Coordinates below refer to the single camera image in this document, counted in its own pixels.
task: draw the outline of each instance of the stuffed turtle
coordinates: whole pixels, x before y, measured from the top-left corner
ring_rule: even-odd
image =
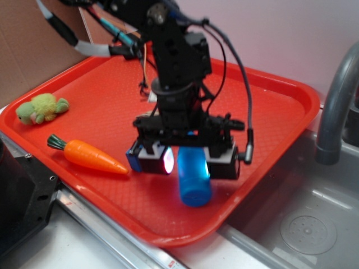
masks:
[[[30,102],[21,104],[16,109],[16,114],[23,124],[41,124],[44,121],[53,120],[57,114],[68,111],[70,107],[67,100],[52,94],[40,94],[31,99]]]

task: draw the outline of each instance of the blue cup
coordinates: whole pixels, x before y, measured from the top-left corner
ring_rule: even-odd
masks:
[[[191,207],[207,204],[212,191],[204,150],[201,147],[180,147],[177,164],[182,202]]]

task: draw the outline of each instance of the toy carrot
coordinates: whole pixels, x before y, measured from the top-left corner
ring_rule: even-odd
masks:
[[[127,168],[116,159],[83,141],[71,140],[66,143],[52,134],[47,140],[47,145],[53,149],[63,150],[65,158],[72,163],[101,171],[128,173]]]

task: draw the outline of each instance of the red tray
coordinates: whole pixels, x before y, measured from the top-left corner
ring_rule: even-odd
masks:
[[[212,115],[246,122],[247,96],[237,66],[228,66],[223,92]],[[205,83],[217,90],[223,63],[213,60]],[[155,73],[148,69],[149,78]],[[179,197],[177,168],[171,175],[117,175],[69,163],[63,152],[47,146],[55,133],[65,141],[83,140],[128,165],[125,152],[137,137],[132,121],[153,109],[139,94],[142,70],[137,61],[88,58],[10,104],[0,115],[0,129],[27,152],[57,173],[61,180],[139,238],[160,247],[195,242],[214,232],[258,184],[265,173],[302,133],[319,111],[315,91],[301,83],[248,69],[253,94],[254,159],[241,164],[239,180],[212,180],[213,197],[199,208],[185,206]],[[70,102],[70,110],[52,122],[26,126],[16,108],[33,96],[51,92]],[[246,132],[234,132],[240,151]]]

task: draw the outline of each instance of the sink basin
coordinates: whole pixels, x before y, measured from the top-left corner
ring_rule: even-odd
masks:
[[[320,165],[315,137],[305,131],[227,225],[273,268],[359,268],[359,150],[344,144],[339,163]]]

